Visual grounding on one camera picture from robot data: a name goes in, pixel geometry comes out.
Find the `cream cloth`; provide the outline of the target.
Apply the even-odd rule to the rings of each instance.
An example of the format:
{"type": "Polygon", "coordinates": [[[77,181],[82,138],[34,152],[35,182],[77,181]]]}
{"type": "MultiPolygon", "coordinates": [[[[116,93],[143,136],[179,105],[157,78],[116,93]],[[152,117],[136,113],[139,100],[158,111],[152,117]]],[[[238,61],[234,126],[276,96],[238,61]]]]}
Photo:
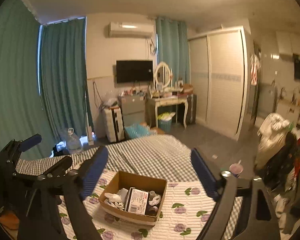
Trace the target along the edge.
{"type": "Polygon", "coordinates": [[[125,188],[122,188],[117,192],[117,195],[119,195],[121,197],[121,202],[123,204],[125,204],[126,200],[127,200],[128,190],[125,188]]]}

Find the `large white tissue package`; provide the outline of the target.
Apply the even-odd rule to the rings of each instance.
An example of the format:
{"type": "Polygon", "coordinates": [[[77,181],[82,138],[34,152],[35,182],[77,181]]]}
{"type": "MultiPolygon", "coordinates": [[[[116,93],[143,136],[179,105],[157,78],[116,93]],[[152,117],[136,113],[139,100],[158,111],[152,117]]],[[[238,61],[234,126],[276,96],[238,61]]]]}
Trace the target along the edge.
{"type": "Polygon", "coordinates": [[[131,187],[128,190],[125,211],[137,215],[145,215],[149,199],[149,192],[131,187]]]}

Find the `grey sock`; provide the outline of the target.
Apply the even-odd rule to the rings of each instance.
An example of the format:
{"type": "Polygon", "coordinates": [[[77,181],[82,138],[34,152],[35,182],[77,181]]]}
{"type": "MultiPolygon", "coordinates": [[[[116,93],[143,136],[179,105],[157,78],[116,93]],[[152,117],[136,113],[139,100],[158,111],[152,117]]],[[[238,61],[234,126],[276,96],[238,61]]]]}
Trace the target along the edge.
{"type": "Polygon", "coordinates": [[[149,200],[152,200],[154,197],[156,197],[156,192],[155,191],[149,191],[149,200]]]}

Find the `brown cardboard box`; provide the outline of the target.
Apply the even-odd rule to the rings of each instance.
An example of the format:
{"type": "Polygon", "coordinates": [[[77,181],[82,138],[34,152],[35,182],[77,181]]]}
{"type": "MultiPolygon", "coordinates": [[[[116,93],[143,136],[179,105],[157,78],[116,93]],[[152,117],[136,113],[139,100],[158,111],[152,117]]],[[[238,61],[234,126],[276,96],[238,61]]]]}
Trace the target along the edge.
{"type": "Polygon", "coordinates": [[[167,180],[119,171],[99,197],[107,213],[120,219],[155,226],[159,219],[167,180]]]}

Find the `white suitcase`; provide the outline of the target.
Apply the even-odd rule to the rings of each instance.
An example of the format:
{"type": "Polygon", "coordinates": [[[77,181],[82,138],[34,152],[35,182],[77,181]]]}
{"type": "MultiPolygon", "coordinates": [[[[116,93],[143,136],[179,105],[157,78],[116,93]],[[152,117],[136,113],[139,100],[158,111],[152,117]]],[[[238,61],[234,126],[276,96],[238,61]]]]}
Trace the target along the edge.
{"type": "Polygon", "coordinates": [[[125,132],[121,108],[105,108],[102,114],[108,141],[111,143],[123,141],[125,139],[125,132]]]}

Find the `white floral quilt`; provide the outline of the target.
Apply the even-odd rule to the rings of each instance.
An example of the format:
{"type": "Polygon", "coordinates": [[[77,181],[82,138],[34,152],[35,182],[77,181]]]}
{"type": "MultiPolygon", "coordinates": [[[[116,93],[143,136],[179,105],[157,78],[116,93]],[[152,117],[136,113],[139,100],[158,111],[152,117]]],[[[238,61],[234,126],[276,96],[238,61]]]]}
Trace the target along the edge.
{"type": "Polygon", "coordinates": [[[83,204],[102,239],[196,239],[216,202],[200,181],[105,169],[83,204]]]}

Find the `white laundry bundle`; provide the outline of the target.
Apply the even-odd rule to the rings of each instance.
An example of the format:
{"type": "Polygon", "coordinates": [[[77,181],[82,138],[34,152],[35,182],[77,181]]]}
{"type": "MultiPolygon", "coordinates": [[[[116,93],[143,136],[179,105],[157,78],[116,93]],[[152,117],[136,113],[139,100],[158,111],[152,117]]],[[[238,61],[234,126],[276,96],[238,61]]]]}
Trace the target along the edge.
{"type": "Polygon", "coordinates": [[[266,163],[283,148],[290,122],[277,113],[270,113],[262,122],[257,135],[260,136],[255,168],[263,169],[266,163]]]}

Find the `grey checkered bed sheet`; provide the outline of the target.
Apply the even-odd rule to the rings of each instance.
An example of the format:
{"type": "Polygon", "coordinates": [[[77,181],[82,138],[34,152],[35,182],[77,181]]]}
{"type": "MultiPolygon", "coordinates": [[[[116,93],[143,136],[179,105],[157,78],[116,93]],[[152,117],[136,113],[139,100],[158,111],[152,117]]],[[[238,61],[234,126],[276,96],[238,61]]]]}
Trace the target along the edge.
{"type": "Polygon", "coordinates": [[[108,162],[84,205],[102,239],[196,239],[215,202],[191,165],[191,150],[172,135],[151,135],[106,146],[108,162]],[[166,197],[154,227],[103,211],[99,200],[118,171],[167,180],[166,197]]]}

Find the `white dressing table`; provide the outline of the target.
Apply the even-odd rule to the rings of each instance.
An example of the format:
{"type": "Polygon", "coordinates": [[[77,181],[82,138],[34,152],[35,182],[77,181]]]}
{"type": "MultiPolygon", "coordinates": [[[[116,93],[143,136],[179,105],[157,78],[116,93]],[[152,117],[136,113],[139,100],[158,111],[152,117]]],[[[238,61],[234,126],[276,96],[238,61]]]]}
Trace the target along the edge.
{"type": "Polygon", "coordinates": [[[183,126],[187,127],[186,117],[188,111],[188,101],[185,96],[170,96],[168,98],[146,98],[146,122],[151,127],[158,128],[158,116],[164,112],[175,112],[175,122],[178,121],[178,107],[184,106],[183,126]]]}

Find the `teal waste basket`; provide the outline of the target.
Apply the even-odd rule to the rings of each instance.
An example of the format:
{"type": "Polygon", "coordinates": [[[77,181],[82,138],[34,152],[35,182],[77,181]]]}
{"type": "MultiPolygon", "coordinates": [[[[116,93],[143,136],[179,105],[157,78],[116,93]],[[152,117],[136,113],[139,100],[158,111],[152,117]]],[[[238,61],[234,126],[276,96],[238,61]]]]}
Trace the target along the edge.
{"type": "Polygon", "coordinates": [[[163,116],[158,118],[158,127],[165,133],[170,132],[172,124],[172,118],[170,116],[163,116]]]}

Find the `white air conditioner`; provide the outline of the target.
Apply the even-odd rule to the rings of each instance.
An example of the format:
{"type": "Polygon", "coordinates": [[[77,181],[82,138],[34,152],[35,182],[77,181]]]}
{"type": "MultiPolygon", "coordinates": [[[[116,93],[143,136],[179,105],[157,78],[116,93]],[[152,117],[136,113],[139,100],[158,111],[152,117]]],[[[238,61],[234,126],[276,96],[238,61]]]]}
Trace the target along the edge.
{"type": "Polygon", "coordinates": [[[110,22],[110,37],[150,38],[154,34],[154,25],[146,23],[110,22]]]}

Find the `white sliding wardrobe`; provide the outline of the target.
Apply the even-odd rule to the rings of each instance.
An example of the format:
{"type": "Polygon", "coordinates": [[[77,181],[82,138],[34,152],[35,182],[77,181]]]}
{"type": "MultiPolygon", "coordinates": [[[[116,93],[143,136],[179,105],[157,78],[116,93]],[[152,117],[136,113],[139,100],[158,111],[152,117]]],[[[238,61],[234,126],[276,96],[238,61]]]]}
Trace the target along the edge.
{"type": "Polygon", "coordinates": [[[238,141],[249,126],[250,34],[230,27],[197,34],[188,44],[196,122],[238,141]]]}

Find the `narrow teal curtain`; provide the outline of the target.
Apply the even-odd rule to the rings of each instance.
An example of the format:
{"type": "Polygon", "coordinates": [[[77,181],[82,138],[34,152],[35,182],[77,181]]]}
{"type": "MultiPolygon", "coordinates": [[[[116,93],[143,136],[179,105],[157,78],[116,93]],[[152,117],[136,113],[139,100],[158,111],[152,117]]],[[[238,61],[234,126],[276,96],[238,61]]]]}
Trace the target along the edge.
{"type": "Polygon", "coordinates": [[[173,73],[173,82],[190,81],[190,57],[187,40],[187,25],[159,17],[155,21],[158,36],[158,60],[168,64],[173,73]]]}

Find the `white kitchen cabinets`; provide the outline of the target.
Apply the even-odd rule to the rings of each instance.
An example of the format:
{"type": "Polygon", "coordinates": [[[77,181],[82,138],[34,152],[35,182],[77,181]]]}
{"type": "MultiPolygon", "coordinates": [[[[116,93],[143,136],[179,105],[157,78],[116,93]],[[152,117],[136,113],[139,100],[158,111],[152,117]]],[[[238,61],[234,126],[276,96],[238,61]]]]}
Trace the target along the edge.
{"type": "Polygon", "coordinates": [[[280,55],[300,55],[300,34],[276,31],[276,40],[280,55]]]}

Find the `black wall television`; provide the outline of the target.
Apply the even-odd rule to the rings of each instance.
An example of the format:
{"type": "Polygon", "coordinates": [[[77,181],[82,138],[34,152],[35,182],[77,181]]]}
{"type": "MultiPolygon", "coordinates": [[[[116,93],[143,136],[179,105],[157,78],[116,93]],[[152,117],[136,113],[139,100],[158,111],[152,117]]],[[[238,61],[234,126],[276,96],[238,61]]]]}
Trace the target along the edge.
{"type": "Polygon", "coordinates": [[[153,80],[153,61],[121,60],[116,62],[117,83],[149,82],[153,80]]]}

